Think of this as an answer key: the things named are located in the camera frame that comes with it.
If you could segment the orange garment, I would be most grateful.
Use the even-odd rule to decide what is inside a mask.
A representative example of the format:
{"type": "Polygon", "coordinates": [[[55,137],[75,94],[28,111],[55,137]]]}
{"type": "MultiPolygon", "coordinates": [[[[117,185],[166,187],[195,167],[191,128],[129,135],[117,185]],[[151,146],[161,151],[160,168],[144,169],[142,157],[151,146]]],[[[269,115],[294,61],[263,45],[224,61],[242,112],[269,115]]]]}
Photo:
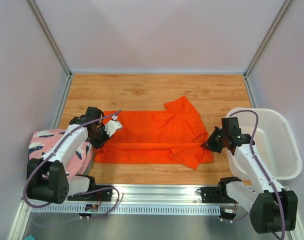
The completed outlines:
{"type": "Polygon", "coordinates": [[[201,145],[208,132],[196,108],[182,96],[164,104],[164,110],[121,111],[122,128],[102,149],[95,162],[101,164],[180,164],[196,170],[213,162],[201,145]]]}

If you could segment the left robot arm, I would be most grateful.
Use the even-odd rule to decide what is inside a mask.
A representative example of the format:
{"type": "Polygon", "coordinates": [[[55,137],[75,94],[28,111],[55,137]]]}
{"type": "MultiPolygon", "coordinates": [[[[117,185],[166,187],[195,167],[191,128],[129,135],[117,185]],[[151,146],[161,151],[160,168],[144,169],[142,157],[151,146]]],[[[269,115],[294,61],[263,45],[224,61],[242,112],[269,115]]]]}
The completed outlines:
{"type": "Polygon", "coordinates": [[[43,201],[44,206],[61,204],[69,196],[92,200],[97,193],[95,179],[86,175],[93,152],[101,149],[122,125],[118,113],[104,115],[96,107],[74,117],[66,130],[35,132],[29,145],[27,182],[23,199],[43,201]]]}

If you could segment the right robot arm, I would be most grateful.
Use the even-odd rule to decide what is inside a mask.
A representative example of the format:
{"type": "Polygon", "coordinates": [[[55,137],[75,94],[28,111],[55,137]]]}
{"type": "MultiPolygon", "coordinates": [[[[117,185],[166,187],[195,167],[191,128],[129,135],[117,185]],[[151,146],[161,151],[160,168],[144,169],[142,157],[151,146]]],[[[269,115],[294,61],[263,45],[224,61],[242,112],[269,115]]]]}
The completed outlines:
{"type": "Polygon", "coordinates": [[[298,198],[286,190],[268,170],[254,141],[254,134],[242,133],[237,117],[225,117],[215,127],[202,148],[214,153],[226,149],[245,170],[254,189],[248,189],[237,176],[223,177],[216,187],[201,187],[203,203],[237,203],[248,213],[258,234],[285,232],[296,226],[298,198]]]}

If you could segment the pink patterned garment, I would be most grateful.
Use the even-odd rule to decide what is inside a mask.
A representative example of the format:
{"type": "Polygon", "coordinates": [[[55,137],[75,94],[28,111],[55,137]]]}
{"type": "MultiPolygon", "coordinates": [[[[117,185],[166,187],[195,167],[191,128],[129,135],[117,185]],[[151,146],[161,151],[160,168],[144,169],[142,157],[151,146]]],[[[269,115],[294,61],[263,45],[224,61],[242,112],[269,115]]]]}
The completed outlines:
{"type": "Polygon", "coordinates": [[[56,150],[49,162],[62,162],[68,178],[83,175],[91,164],[93,148],[87,141],[88,133],[84,127],[75,132],[71,130],[68,127],[67,130],[56,128],[35,132],[29,145],[29,160],[46,159],[56,150]]]}

